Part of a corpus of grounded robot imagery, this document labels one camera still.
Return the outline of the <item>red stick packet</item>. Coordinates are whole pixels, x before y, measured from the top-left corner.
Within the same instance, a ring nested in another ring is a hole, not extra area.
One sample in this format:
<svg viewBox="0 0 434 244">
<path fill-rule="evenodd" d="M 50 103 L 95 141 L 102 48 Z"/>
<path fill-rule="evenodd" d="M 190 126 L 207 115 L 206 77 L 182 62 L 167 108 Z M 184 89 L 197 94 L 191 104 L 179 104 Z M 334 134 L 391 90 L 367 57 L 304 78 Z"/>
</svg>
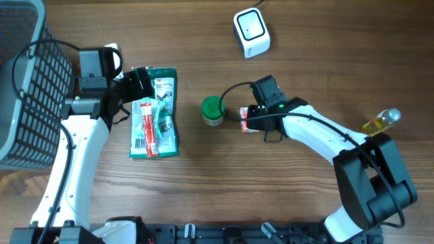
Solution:
<svg viewBox="0 0 434 244">
<path fill-rule="evenodd" d="M 147 157 L 158 157 L 159 152 L 153 125 L 152 104 L 150 102 L 142 103 L 140 105 L 140 110 L 142 113 Z"/>
</svg>

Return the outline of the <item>green 3M package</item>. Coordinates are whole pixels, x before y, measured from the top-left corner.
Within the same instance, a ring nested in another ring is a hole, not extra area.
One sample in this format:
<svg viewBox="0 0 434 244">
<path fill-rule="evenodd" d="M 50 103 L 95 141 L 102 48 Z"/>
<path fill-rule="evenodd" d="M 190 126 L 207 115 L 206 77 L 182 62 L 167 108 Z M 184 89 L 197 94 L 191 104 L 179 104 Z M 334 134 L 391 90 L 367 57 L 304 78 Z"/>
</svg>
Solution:
<svg viewBox="0 0 434 244">
<path fill-rule="evenodd" d="M 175 156 L 178 154 L 178 136 L 174 122 L 177 92 L 176 68 L 146 67 L 146 69 L 154 88 L 154 95 L 148 98 L 168 102 L 163 110 L 163 116 L 158 120 L 162 135 L 162 138 L 156 138 L 159 157 Z M 132 102 L 130 157 L 137 159 L 147 158 L 141 104 L 142 99 Z"/>
</svg>

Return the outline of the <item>teal plastic packet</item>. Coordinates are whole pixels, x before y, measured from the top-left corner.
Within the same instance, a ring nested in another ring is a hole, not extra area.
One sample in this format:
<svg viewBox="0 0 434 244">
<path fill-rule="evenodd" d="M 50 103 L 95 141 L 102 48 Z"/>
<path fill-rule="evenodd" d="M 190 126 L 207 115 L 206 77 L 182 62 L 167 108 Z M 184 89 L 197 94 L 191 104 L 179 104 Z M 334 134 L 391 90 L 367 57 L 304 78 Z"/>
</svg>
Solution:
<svg viewBox="0 0 434 244">
<path fill-rule="evenodd" d="M 158 120 L 163 116 L 163 110 L 167 106 L 167 100 L 158 100 L 153 98 L 143 98 L 142 103 L 151 104 L 151 114 L 153 116 L 153 126 L 156 138 L 162 138 L 161 130 L 158 126 Z"/>
</svg>

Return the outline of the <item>green lid jar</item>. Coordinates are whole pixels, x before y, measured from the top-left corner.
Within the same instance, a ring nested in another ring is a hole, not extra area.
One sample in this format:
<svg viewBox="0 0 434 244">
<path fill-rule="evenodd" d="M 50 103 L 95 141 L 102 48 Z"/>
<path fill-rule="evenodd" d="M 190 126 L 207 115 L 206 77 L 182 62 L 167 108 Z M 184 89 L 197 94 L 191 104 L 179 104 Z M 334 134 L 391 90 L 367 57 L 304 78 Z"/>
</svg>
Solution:
<svg viewBox="0 0 434 244">
<path fill-rule="evenodd" d="M 220 103 L 219 96 L 209 96 L 205 98 L 201 105 L 201 112 L 204 122 L 210 126 L 218 126 L 223 123 L 225 112 L 224 102 Z"/>
</svg>

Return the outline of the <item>yellow liquid bottle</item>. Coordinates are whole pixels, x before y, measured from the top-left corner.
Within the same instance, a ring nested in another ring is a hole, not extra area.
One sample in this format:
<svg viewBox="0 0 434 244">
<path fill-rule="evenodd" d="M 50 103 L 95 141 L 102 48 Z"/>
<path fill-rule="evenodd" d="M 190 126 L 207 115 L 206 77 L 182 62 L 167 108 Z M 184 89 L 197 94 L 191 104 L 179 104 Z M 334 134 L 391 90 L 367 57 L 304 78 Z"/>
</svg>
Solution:
<svg viewBox="0 0 434 244">
<path fill-rule="evenodd" d="M 359 131 L 369 136 L 375 136 L 380 132 L 394 126 L 401 119 L 401 112 L 396 108 L 390 108 L 379 113 L 375 118 L 362 125 Z"/>
</svg>

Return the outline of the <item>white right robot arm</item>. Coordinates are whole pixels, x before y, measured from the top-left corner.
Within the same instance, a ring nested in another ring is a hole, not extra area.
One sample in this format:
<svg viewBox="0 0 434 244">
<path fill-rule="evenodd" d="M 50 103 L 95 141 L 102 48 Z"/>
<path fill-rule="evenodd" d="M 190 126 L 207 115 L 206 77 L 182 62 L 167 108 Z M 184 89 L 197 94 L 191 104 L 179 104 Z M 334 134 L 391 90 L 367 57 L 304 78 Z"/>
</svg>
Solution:
<svg viewBox="0 0 434 244">
<path fill-rule="evenodd" d="M 248 108 L 247 125 L 281 138 L 302 142 L 332 164 L 341 207 L 323 221 L 332 243 L 345 243 L 387 225 L 417 200 L 416 187 L 396 144 L 384 133 L 368 136 L 319 114 L 307 101 L 287 99 L 273 76 L 250 83 L 256 100 Z"/>
</svg>

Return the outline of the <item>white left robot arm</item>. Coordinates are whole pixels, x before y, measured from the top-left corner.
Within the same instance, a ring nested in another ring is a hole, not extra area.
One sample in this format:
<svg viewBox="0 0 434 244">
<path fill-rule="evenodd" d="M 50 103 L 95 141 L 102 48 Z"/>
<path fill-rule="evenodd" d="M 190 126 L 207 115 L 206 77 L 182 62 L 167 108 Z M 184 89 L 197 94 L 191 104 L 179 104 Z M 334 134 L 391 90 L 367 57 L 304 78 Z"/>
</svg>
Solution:
<svg viewBox="0 0 434 244">
<path fill-rule="evenodd" d="M 75 92 L 62 106 L 61 138 L 43 199 L 28 228 L 16 228 L 11 243 L 106 243 L 119 239 L 138 242 L 145 230 L 141 218 L 116 219 L 102 234 L 89 230 L 89 206 L 96 165 L 108 138 L 113 117 L 123 104 L 154 94 L 145 67 L 125 73 L 114 61 L 118 49 L 101 47 L 79 52 L 81 75 Z"/>
</svg>

